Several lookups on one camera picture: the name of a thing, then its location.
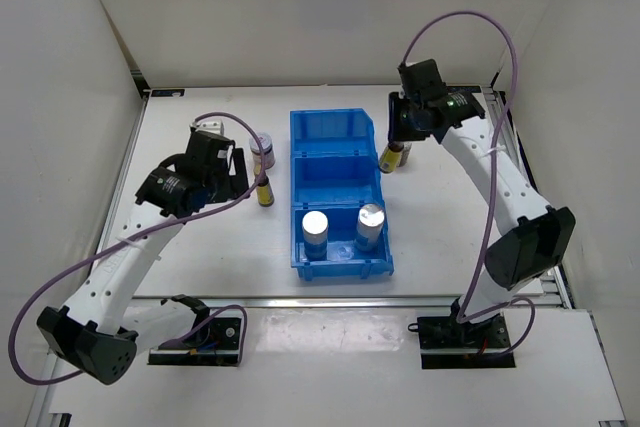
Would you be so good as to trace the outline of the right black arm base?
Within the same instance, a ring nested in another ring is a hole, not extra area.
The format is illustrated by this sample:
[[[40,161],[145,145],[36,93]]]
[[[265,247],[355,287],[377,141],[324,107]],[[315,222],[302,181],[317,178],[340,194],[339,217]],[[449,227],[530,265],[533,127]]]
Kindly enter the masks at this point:
[[[407,327],[418,336],[423,370],[511,369],[516,367],[505,318],[458,324],[453,315],[418,317]]]

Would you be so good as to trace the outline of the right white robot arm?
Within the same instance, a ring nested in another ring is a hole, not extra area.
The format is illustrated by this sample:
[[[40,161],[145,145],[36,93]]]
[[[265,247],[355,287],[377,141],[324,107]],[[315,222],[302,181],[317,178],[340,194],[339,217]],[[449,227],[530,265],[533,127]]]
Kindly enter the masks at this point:
[[[398,72],[402,89],[389,95],[389,142],[434,138],[470,177],[490,209],[490,227],[500,234],[480,256],[471,293],[454,302],[447,323],[435,331],[443,344],[477,346],[499,305],[560,263],[576,220],[569,208],[552,207],[493,144],[481,103],[468,91],[450,91],[434,60],[401,63]]]

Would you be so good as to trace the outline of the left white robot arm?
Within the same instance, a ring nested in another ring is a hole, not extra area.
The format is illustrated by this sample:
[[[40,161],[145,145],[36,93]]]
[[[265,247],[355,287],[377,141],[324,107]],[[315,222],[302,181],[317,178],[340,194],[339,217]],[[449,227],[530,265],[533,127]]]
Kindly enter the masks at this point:
[[[194,130],[184,152],[163,160],[135,194],[112,253],[100,259],[60,308],[47,307],[37,326],[63,360],[104,385],[119,380],[135,357],[164,343],[208,344],[209,308],[174,295],[143,313],[127,308],[168,243],[208,204],[234,201],[249,187],[244,153],[234,141]]]

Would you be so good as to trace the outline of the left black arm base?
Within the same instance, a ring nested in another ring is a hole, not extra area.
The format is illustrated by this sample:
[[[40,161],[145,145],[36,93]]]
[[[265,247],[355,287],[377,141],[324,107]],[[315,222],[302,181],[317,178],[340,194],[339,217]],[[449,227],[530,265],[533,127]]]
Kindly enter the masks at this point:
[[[161,346],[148,353],[149,366],[239,367],[244,355],[248,314],[240,305],[216,309],[194,341]]]

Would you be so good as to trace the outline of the silver-lid shaker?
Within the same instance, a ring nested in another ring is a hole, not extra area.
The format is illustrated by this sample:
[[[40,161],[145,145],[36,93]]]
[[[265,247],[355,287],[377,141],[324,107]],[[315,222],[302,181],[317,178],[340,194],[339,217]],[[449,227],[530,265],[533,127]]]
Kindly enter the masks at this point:
[[[376,248],[386,220],[384,209],[375,203],[363,205],[358,212],[355,245],[368,252]]]
[[[326,257],[329,222],[321,211],[309,211],[302,218],[305,255],[311,260]]]

